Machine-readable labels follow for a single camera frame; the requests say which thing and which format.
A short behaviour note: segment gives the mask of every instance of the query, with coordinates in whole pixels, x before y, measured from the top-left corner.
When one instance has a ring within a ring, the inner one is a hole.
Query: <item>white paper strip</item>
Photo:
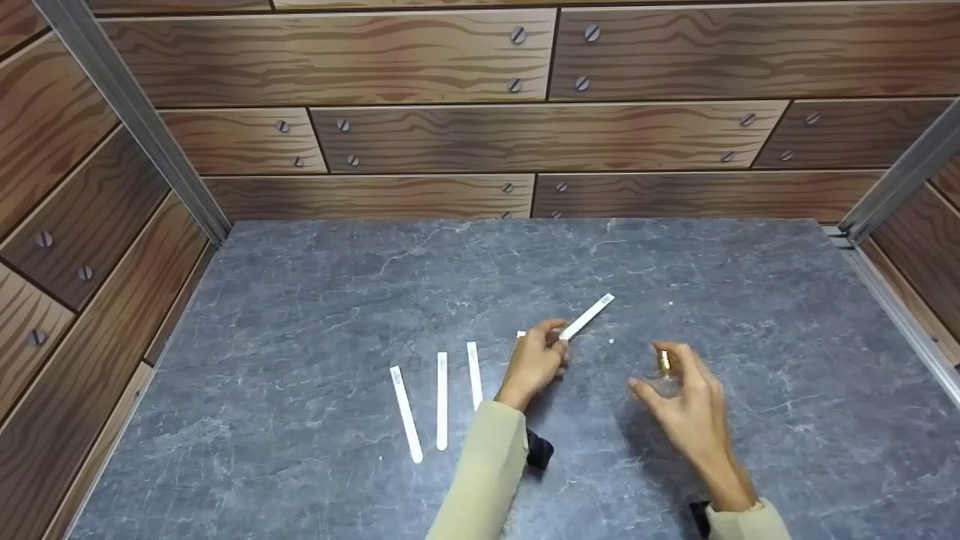
[[[446,450],[446,353],[437,353],[437,450]]]
[[[423,461],[423,450],[420,448],[420,438],[417,437],[417,426],[414,424],[414,413],[410,410],[410,400],[407,399],[407,389],[403,386],[400,366],[390,368],[390,376],[394,380],[396,403],[400,405],[400,419],[403,420],[403,430],[407,433],[410,457],[413,457],[414,463],[420,463]]]
[[[473,392],[473,410],[483,401],[483,383],[480,381],[480,355],[477,354],[477,342],[467,344],[467,361],[470,364],[470,390]]]
[[[593,306],[590,306],[590,309],[588,309],[583,315],[577,317],[577,320],[573,321],[573,324],[566,327],[564,331],[560,332],[560,339],[568,340],[574,335],[576,335],[578,331],[582,330],[583,327],[586,326],[588,322],[590,322],[590,319],[592,319],[593,317],[596,317],[597,313],[602,311],[603,308],[606,307],[607,304],[609,304],[612,301],[613,301],[612,294],[608,293],[603,295],[603,298],[598,300],[596,304],[594,304]]]

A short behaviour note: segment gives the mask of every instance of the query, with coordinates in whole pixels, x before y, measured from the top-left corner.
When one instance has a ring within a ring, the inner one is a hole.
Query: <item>left hand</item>
[[[558,339],[556,334],[563,326],[566,326],[564,319],[540,321],[516,341],[500,391],[493,398],[495,402],[522,412],[538,392],[564,374],[570,358],[566,341]]]

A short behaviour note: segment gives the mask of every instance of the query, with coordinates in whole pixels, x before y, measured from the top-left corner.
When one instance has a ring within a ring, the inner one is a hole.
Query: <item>perfume bottle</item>
[[[674,372],[670,354],[666,351],[657,349],[657,372],[644,378],[664,398],[675,398],[680,394],[680,379]]]

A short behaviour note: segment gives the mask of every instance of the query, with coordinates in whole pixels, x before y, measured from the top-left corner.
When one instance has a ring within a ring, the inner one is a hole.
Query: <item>wood plank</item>
[[[960,209],[960,153],[941,167],[930,181],[940,188],[955,207]]]
[[[533,217],[765,217],[836,223],[876,182],[871,171],[540,175]]]
[[[114,13],[268,12],[270,0],[86,0],[92,11]]]
[[[0,58],[46,26],[30,0],[0,2]]]
[[[782,101],[312,109],[334,173],[747,168]],[[754,114],[750,126],[741,118]],[[338,128],[347,120],[350,129]],[[728,152],[732,159],[722,161]],[[350,166],[349,156],[359,159]]]
[[[960,211],[925,184],[880,224],[873,239],[960,338]]]
[[[169,186],[119,127],[0,244],[0,255],[81,310],[150,219]],[[37,236],[53,245],[40,247]],[[81,267],[92,277],[80,279]]]
[[[205,181],[231,220],[518,218],[530,215],[534,190],[532,174]]]
[[[0,264],[0,422],[72,322],[69,309]],[[39,345],[29,340],[33,330],[42,332]]]
[[[0,540],[38,538],[206,237],[170,195],[0,430]]]
[[[867,238],[861,242],[859,247],[870,262],[874,264],[883,279],[887,281],[890,288],[897,294],[903,305],[910,311],[910,314],[917,319],[926,334],[930,336],[930,340],[936,344],[951,363],[954,365],[960,364],[960,341],[950,334],[947,327],[940,322],[930,306],[910,285],[910,282],[897,269],[893,261],[883,253],[872,238]]]
[[[213,260],[213,256],[216,253],[217,248],[213,244],[206,244],[204,252],[200,254],[200,258],[197,259],[197,264],[194,265],[193,270],[190,272],[190,277],[186,279],[186,282],[180,289],[177,300],[170,306],[170,310],[167,311],[167,316],[163,318],[163,324],[160,325],[160,330],[156,331],[154,340],[151,341],[150,346],[147,347],[147,353],[143,356],[143,359],[148,364],[156,366],[157,361],[160,360],[160,354],[163,353],[163,348],[166,346],[167,340],[170,339],[174,328],[177,327],[183,311],[190,303],[194,291],[197,290],[197,285],[200,284],[200,279],[204,276],[206,267],[209,266],[210,261]]]
[[[661,4],[689,0],[658,0]],[[590,4],[636,4],[637,0],[274,0],[285,10],[392,10],[395,8],[468,8],[494,6],[584,6]]]
[[[165,110],[160,115],[200,174],[326,172],[306,109]]]
[[[535,101],[556,10],[113,19],[159,107]],[[514,45],[513,28],[526,40]],[[522,89],[508,90],[512,78]]]
[[[955,2],[564,9],[550,99],[955,94],[958,27]]]
[[[952,101],[795,101],[770,135],[754,167],[889,167]]]
[[[56,35],[0,63],[0,238],[116,124]]]
[[[143,391],[150,382],[153,372],[154,370],[146,362],[140,362],[136,366],[133,377],[127,383],[127,388],[124,389],[120,401],[113,408],[107,423],[104,424],[104,430],[97,437],[97,442],[93,443],[93,449],[81,466],[80,473],[70,484],[70,489],[60,503],[57,515],[54,516],[50,527],[44,533],[43,540],[61,540],[70,528],[70,523],[84,505],[87,494],[93,490],[100,472],[107,465],[110,453],[120,439],[120,435],[132,416],[133,409],[139,402],[140,396],[143,395]]]

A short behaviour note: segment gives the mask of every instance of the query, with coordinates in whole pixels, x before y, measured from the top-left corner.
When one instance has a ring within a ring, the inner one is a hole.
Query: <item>gold perfume cap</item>
[[[657,369],[661,375],[670,375],[670,355],[666,351],[657,350]]]

